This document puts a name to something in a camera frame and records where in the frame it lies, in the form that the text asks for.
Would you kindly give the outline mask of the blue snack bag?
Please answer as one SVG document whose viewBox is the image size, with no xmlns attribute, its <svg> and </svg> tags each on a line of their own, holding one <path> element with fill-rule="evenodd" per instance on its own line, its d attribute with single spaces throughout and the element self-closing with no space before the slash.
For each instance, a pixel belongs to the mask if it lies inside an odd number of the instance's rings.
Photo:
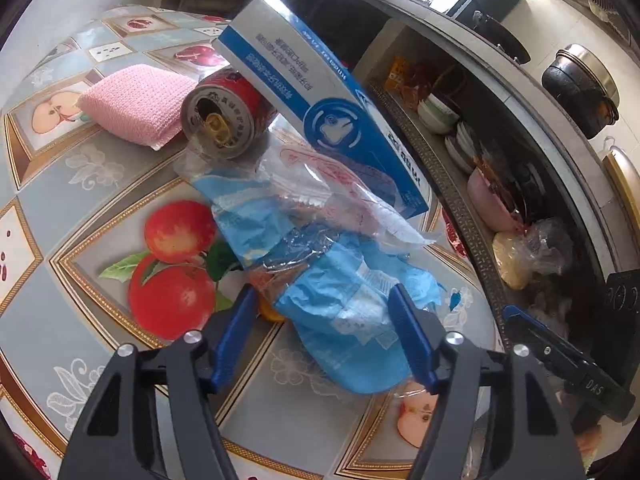
<svg viewBox="0 0 640 480">
<path fill-rule="evenodd" d="M 430 272 L 370 236 L 296 219 L 265 182 L 209 172 L 190 183 L 208 199 L 250 284 L 292 322 L 326 376 L 362 394 L 409 376 L 387 300 L 401 284 L 418 307 L 437 306 L 439 286 Z"/>
</svg>

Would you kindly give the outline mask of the pink knitted sponge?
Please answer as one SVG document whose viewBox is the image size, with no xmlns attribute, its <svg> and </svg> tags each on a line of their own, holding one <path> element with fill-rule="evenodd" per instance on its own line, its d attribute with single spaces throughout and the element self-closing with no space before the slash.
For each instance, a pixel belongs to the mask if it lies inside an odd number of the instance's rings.
<svg viewBox="0 0 640 480">
<path fill-rule="evenodd" d="M 195 87 L 188 76 L 131 65 L 82 92 L 77 106 L 119 139 L 158 151 L 180 133 L 182 103 Z"/>
</svg>

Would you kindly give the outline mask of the metal perforated shelf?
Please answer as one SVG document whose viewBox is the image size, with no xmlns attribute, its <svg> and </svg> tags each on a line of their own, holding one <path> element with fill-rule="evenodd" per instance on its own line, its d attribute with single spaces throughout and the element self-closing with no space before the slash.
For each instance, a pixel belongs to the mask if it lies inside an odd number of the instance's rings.
<svg viewBox="0 0 640 480">
<path fill-rule="evenodd" d="M 500 278 L 492 250 L 495 233 L 480 218 L 480 213 L 472 204 L 466 188 L 468 179 L 452 161 L 444 142 L 439 140 L 436 134 L 428 132 L 420 122 L 418 114 L 405 107 L 400 96 L 387 92 L 380 82 L 367 82 L 366 92 L 394 131 L 399 134 L 405 147 L 418 158 L 418 164 L 425 172 L 428 183 L 434 188 L 436 196 L 462 238 L 497 323 L 498 333 L 502 341 L 510 346 L 502 308 L 507 304 L 526 307 L 533 302 L 534 294 L 510 289 Z M 574 216 L 575 208 L 566 206 L 558 196 L 554 196 L 551 203 L 561 207 L 560 219 L 564 221 L 567 234 L 573 242 L 573 265 L 567 273 L 554 280 L 560 291 L 565 292 L 572 300 L 566 318 L 568 340 L 578 349 L 589 353 L 593 346 L 590 309 L 596 305 L 602 273 L 597 268 L 596 254 L 584 222 Z"/>
</svg>

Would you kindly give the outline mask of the clear red-printed plastic bag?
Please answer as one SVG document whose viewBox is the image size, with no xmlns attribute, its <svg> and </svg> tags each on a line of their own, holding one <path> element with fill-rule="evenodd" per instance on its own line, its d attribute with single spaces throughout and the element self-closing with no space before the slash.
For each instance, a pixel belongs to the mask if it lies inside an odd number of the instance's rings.
<svg viewBox="0 0 640 480">
<path fill-rule="evenodd" d="M 221 236 L 246 268 L 306 228 L 316 240 L 354 233 L 391 255 L 437 240 L 415 229 L 341 162 L 270 133 L 232 159 L 196 136 L 175 170 L 205 196 Z"/>
</svg>

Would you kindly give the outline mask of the yellow round flatbread in bag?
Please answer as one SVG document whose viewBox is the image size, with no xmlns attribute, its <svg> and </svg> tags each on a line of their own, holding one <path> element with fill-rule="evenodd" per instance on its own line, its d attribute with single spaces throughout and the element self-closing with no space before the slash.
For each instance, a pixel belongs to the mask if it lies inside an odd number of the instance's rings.
<svg viewBox="0 0 640 480">
<path fill-rule="evenodd" d="M 533 276 L 527 259 L 524 236 L 518 233 L 499 232 L 492 240 L 492 250 L 500 278 L 510 289 L 524 289 Z"/>
</svg>

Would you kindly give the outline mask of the crumpled clear plastic bag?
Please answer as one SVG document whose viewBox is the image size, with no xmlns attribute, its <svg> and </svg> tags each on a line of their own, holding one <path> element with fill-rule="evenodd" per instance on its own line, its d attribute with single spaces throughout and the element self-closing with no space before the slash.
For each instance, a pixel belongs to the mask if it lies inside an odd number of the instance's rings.
<svg viewBox="0 0 640 480">
<path fill-rule="evenodd" d="M 562 275 L 573 264 L 574 244 L 559 218 L 533 223 L 523 240 L 523 254 L 529 270 L 541 275 Z"/>
</svg>

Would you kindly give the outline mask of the pink plastic basin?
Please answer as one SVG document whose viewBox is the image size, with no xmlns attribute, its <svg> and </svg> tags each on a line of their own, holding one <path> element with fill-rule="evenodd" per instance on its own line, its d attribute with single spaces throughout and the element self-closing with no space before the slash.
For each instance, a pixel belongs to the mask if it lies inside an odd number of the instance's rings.
<svg viewBox="0 0 640 480">
<path fill-rule="evenodd" d="M 524 232 L 522 219 L 515 212 L 511 214 L 501 198 L 490 189 L 490 182 L 476 168 L 469 176 L 466 192 L 480 218 L 492 232 Z"/>
</svg>

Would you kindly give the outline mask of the floral patterned tablecloth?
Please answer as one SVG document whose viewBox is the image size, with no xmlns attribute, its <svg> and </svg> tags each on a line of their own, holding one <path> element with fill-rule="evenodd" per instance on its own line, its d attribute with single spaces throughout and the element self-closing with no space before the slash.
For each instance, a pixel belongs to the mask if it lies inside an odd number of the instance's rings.
<svg viewBox="0 0 640 480">
<path fill-rule="evenodd" d="M 135 65 L 200 79 L 224 62 L 216 15 L 118 6 L 62 40 L 1 114 L 1 417 L 22 460 L 6 479 L 53 479 L 116 347 L 168 344 L 227 310 L 241 267 L 159 150 L 100 129 L 81 92 Z M 400 479 L 430 417 L 411 382 L 357 396 L 322 372 L 261 304 L 214 412 L 243 479 Z"/>
</svg>

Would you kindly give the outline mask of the stack of white plates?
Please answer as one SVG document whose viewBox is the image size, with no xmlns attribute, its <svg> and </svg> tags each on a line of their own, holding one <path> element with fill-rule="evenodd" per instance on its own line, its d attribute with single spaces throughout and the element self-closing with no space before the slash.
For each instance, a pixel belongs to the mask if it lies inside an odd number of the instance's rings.
<svg viewBox="0 0 640 480">
<path fill-rule="evenodd" d="M 458 122 L 445 136 L 445 148 L 454 164 L 467 176 L 472 174 L 482 156 L 480 141 L 466 122 Z"/>
</svg>

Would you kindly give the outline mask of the red soda can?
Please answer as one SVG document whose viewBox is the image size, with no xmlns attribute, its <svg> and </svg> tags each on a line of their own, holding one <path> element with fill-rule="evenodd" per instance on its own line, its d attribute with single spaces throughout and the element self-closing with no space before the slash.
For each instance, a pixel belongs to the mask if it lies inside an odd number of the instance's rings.
<svg viewBox="0 0 640 480">
<path fill-rule="evenodd" d="M 267 130 L 276 109 L 232 67 L 202 79 L 182 103 L 183 133 L 207 155 L 242 156 Z"/>
</svg>

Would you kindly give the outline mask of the stack of ceramic bowls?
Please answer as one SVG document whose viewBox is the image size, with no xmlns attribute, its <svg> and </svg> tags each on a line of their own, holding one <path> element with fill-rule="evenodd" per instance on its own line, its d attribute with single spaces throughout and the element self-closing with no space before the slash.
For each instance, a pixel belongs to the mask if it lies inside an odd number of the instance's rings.
<svg viewBox="0 0 640 480">
<path fill-rule="evenodd" d="M 431 93 L 418 105 L 421 122 L 432 133 L 447 134 L 457 125 L 461 112 L 454 102 L 446 96 Z"/>
</svg>

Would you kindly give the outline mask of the orange packet on shelf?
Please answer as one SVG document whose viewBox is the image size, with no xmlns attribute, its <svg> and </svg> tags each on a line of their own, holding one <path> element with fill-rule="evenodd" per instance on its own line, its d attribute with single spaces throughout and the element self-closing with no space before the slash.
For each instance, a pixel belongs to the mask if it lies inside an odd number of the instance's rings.
<svg viewBox="0 0 640 480">
<path fill-rule="evenodd" d="M 390 71 L 383 84 L 384 89 L 388 92 L 400 91 L 406 84 L 410 70 L 411 63 L 408 58 L 395 55 L 390 63 Z"/>
</svg>

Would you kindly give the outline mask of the blue white glove box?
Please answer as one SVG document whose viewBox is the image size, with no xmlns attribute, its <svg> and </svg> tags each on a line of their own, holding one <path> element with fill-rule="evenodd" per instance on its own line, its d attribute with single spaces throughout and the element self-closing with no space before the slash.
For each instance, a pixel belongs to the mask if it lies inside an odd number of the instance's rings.
<svg viewBox="0 0 640 480">
<path fill-rule="evenodd" d="M 281 0 L 250 0 L 216 50 L 319 153 L 341 162 L 404 218 L 431 188 L 360 84 Z"/>
</svg>

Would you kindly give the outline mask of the black cooking pot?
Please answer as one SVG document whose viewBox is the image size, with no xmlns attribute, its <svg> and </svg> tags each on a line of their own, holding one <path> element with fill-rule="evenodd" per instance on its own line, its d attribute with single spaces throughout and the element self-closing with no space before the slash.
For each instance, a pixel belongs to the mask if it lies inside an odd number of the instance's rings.
<svg viewBox="0 0 640 480">
<path fill-rule="evenodd" d="M 581 44 L 556 52 L 541 75 L 542 86 L 588 140 L 620 119 L 620 92 L 605 65 Z"/>
</svg>

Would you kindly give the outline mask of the black frying pan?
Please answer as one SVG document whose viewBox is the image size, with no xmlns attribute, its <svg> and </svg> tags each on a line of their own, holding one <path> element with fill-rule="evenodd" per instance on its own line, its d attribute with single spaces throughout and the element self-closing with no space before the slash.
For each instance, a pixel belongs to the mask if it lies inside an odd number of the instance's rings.
<svg viewBox="0 0 640 480">
<path fill-rule="evenodd" d="M 521 44 L 521 41 L 486 13 L 478 0 L 471 1 L 476 6 L 472 17 L 473 29 L 516 64 L 523 65 L 528 63 L 530 55 L 526 47 Z"/>
</svg>

